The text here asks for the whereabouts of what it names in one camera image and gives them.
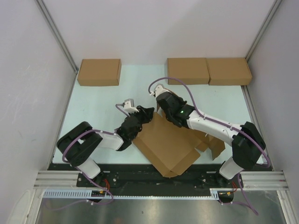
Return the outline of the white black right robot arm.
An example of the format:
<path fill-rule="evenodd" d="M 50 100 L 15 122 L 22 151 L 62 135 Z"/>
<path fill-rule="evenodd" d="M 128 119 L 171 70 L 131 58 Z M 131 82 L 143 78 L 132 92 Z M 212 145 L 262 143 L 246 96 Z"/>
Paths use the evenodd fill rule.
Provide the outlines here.
<path fill-rule="evenodd" d="M 252 169 L 261 156 L 267 157 L 265 142 L 253 123 L 236 125 L 206 116 L 170 91 L 155 93 L 155 98 L 169 122 L 207 133 L 232 147 L 232 156 L 222 164 L 215 176 L 220 187 L 227 187 L 241 171 Z"/>

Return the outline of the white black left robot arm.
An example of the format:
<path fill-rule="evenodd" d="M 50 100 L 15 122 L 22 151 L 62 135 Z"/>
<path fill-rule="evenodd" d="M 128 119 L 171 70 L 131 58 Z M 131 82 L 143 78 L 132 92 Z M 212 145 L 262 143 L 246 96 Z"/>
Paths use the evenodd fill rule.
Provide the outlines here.
<path fill-rule="evenodd" d="M 126 115 L 120 127 L 113 133 L 93 129 L 86 121 L 81 122 L 61 137 L 56 147 L 63 154 L 63 162 L 69 163 L 87 176 L 92 186 L 99 186 L 103 182 L 100 167 L 91 158 L 98 147 L 108 148 L 121 152 L 131 146 L 138 133 L 142 131 L 143 124 L 152 121 L 154 107 L 145 108 L 134 106 L 134 101 L 128 99 L 115 107 Z"/>

